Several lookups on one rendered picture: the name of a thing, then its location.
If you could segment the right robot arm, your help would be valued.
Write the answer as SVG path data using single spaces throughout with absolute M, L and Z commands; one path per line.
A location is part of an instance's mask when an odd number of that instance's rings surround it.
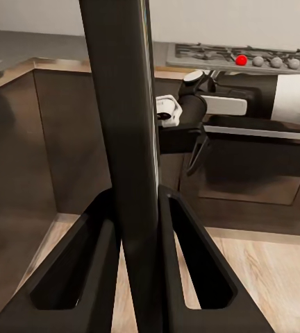
M 206 114 L 300 124 L 300 74 L 220 75 L 215 83 L 194 71 L 182 79 L 178 96 L 156 97 L 159 144 L 162 151 L 191 153 L 188 177 L 212 151 L 202 123 Z

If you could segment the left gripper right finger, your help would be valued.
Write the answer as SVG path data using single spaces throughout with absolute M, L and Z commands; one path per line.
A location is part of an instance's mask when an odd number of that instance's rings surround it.
M 158 185 L 162 333 L 276 333 L 175 189 Z M 201 309 L 186 307 L 176 232 Z

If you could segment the poster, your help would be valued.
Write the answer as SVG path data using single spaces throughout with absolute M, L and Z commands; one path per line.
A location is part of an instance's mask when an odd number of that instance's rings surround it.
M 79 0 L 137 333 L 163 333 L 149 0 Z

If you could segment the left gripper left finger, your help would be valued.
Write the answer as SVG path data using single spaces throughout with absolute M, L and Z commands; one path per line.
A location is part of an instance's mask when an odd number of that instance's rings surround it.
M 121 242 L 111 188 L 1 310 L 0 333 L 111 333 Z

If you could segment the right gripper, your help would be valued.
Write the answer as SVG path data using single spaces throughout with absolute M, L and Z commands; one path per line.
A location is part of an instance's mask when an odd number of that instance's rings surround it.
M 161 124 L 159 125 L 159 144 L 162 151 L 191 153 L 186 169 L 187 176 L 190 177 L 205 162 L 212 151 L 212 146 L 206 135 L 199 109 L 187 103 L 180 107 L 182 113 L 177 126 L 163 128 Z

